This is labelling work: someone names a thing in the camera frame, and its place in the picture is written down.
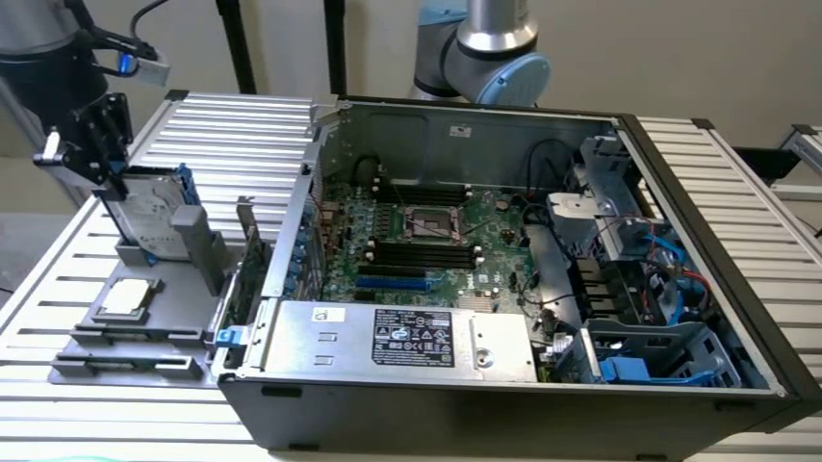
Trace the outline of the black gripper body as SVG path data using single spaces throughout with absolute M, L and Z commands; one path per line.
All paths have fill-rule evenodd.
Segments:
M 19 103 L 43 123 L 61 123 L 108 92 L 104 73 L 87 49 L 1 55 L 1 77 Z

